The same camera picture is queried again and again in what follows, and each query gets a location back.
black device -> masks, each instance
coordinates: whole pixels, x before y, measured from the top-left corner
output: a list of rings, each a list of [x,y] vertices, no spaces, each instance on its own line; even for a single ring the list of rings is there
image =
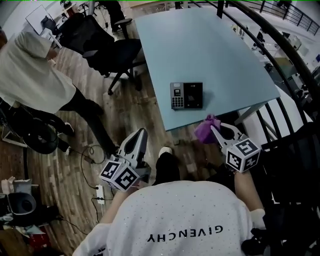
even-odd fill
[[[203,84],[202,82],[171,82],[171,108],[202,109]]]

table top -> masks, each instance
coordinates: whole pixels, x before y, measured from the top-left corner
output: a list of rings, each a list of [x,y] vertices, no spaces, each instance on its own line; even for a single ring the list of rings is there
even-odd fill
[[[135,20],[166,131],[280,96],[262,63],[213,8]],[[203,82],[202,109],[171,109],[170,83]]]

whiteboard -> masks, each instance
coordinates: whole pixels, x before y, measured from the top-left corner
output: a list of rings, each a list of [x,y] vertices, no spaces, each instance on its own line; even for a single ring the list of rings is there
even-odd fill
[[[35,9],[33,12],[31,12],[25,19],[29,22],[29,24],[35,30],[35,32],[37,32],[37,34],[40,35],[42,33],[42,31],[44,30],[44,28],[42,27],[41,21],[46,16],[49,19],[52,19],[52,17],[46,11],[44,6],[40,5],[37,9]]]

black chair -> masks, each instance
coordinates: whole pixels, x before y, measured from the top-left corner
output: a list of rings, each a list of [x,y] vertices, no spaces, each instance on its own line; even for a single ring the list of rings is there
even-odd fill
[[[60,27],[60,31],[61,45],[81,54],[88,61],[89,67],[105,77],[109,77],[110,73],[116,73],[108,89],[109,95],[113,94],[112,88],[122,74],[129,77],[137,91],[141,90],[141,82],[134,78],[132,71],[134,67],[146,63],[145,61],[134,63],[142,48],[139,39],[115,41],[92,15],[84,17],[81,13],[70,17]]]

